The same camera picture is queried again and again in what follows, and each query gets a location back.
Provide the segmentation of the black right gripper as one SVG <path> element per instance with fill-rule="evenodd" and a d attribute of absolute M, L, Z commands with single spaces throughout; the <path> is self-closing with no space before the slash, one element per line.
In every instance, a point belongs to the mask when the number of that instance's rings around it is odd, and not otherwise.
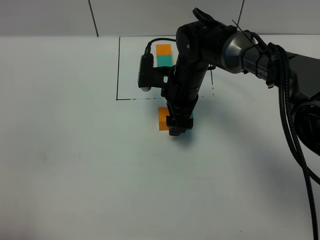
<path fill-rule="evenodd" d="M 161 96 L 165 98 L 169 111 L 166 124 L 169 135 L 178 137 L 186 132 L 191 113 L 199 99 L 199 88 L 183 88 L 170 85 L 161 89 Z"/>

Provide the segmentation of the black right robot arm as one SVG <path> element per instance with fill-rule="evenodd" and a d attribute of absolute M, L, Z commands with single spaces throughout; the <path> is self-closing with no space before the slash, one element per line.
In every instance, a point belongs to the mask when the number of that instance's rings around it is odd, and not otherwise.
<path fill-rule="evenodd" d="M 282 127 L 292 146 L 302 142 L 320 152 L 320 61 L 265 43 L 256 33 L 216 21 L 196 21 L 176 33 L 177 62 L 163 90 L 169 107 L 169 133 L 179 136 L 190 119 L 209 67 L 232 74 L 251 73 L 279 90 Z"/>

